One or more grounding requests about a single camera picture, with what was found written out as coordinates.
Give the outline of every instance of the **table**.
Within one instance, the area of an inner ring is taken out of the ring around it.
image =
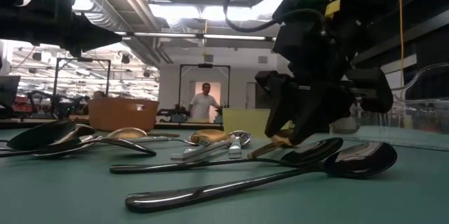
[[[7,139],[19,130],[0,131]],[[192,131],[165,131],[188,136]],[[307,142],[326,138],[315,135]],[[250,148],[265,144],[254,140]],[[346,141],[344,147],[358,144]],[[210,202],[156,213],[132,213],[124,197],[134,192],[171,190],[287,171],[272,164],[235,164],[193,171],[111,174],[111,164],[162,164],[183,143],[154,143],[156,157],[115,146],[59,160],[0,159],[1,223],[444,223],[449,218],[449,152],[395,147],[398,161],[366,180],[311,173]],[[280,158],[289,150],[267,155]],[[225,153],[216,159],[227,158]]]

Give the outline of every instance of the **green table surface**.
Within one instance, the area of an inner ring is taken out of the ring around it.
[[[0,131],[9,139],[18,130]],[[166,131],[182,137],[191,131]],[[307,142],[324,139],[315,135]],[[254,140],[253,150],[266,141]],[[357,144],[346,141],[344,147]],[[134,192],[172,190],[287,171],[272,164],[235,164],[192,171],[111,174],[111,164],[163,164],[183,143],[153,143],[156,157],[115,146],[92,147],[59,160],[0,159],[0,223],[447,223],[449,152],[395,147],[398,161],[365,180],[311,173],[201,204],[156,213],[132,213]],[[290,150],[266,157],[280,158]],[[214,156],[227,158],[226,152]]]

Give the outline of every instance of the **yellow label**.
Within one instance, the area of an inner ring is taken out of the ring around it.
[[[326,14],[325,16],[327,18],[334,18],[334,13],[338,12],[340,10],[340,4],[341,0],[335,0],[334,2],[328,4],[328,7],[326,7]]]

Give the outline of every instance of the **white shirt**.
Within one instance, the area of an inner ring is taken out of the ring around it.
[[[194,106],[190,114],[192,119],[209,119],[209,107],[211,105],[213,107],[219,106],[214,97],[202,93],[196,94],[190,105]]]

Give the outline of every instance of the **yellow box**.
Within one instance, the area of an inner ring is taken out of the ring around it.
[[[267,139],[265,125],[267,124],[269,109],[223,109],[223,127],[226,133],[233,131],[247,131],[259,140]]]

